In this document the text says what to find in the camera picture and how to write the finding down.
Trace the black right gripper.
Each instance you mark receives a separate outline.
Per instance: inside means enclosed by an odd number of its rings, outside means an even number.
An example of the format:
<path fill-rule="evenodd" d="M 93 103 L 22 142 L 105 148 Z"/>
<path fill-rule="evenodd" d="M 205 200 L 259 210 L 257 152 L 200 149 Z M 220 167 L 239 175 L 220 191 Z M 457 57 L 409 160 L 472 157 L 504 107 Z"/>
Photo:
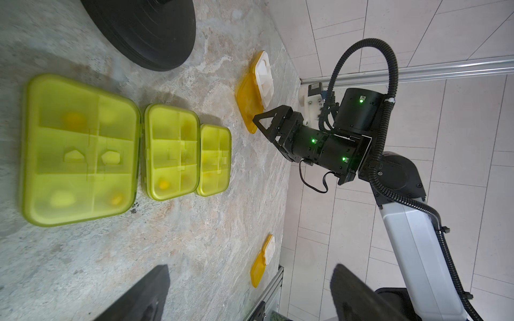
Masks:
<path fill-rule="evenodd" d="M 331 131 L 305 126 L 301 113 L 286 105 L 257 114 L 252 121 L 267 139 L 278 138 L 277 147 L 290 161 L 316 164 L 334 173 L 342 185 L 353 181 L 364 164 L 383 98 L 373 90 L 347 89 L 336 106 Z"/>

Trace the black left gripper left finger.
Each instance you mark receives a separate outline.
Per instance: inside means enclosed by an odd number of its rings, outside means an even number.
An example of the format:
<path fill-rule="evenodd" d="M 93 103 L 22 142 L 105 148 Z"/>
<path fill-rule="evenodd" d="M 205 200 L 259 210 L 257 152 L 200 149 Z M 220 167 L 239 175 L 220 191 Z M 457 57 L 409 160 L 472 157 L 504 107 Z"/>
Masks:
<path fill-rule="evenodd" d="M 169 287 L 168 265 L 155 266 L 95 320 L 161 320 Z"/>

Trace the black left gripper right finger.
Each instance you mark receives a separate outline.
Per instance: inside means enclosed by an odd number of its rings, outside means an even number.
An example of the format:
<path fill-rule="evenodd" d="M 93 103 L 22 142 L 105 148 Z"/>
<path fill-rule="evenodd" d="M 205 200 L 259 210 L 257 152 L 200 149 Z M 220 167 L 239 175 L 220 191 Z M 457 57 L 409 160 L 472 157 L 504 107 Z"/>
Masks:
<path fill-rule="evenodd" d="M 338 320 L 407 320 L 343 264 L 334 268 L 330 289 Z"/>

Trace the green pillbox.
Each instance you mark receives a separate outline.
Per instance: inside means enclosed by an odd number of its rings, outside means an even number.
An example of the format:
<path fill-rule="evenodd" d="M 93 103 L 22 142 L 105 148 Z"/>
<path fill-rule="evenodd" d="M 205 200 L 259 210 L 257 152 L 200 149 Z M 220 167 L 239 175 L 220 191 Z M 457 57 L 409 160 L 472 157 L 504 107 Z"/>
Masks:
<path fill-rule="evenodd" d="M 230 184 L 232 135 L 228 128 L 213 124 L 200 127 L 199 185 L 196 193 L 209 197 Z"/>
<path fill-rule="evenodd" d="M 22 106 L 20 211 L 28 222 L 55 227 L 131 208 L 142 125 L 132 100 L 40 74 Z"/>
<path fill-rule="evenodd" d="M 150 104 L 144 113 L 146 194 L 167 201 L 190 194 L 199 184 L 199 118 L 196 113 Z"/>

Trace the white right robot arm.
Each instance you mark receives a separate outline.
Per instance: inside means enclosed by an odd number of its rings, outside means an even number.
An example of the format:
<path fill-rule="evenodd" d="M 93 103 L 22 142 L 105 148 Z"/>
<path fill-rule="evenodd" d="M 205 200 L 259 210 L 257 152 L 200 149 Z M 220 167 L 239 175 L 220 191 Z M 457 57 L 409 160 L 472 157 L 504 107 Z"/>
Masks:
<path fill-rule="evenodd" d="M 341 102 L 335 101 L 333 86 L 341 68 L 363 48 L 385 57 L 388 91 L 349 88 Z M 343 264 L 336 265 L 330 292 L 338 320 L 479 320 L 448 248 L 449 228 L 426 203 L 416 165 L 384 149 L 398 76 L 393 49 L 383 40 L 363 39 L 340 57 L 318 129 L 305 126 L 302 114 L 285 105 L 257 114 L 253 121 L 286 160 L 318 165 L 340 185 L 354 179 L 370 184 L 405 285 L 372 290 Z"/>

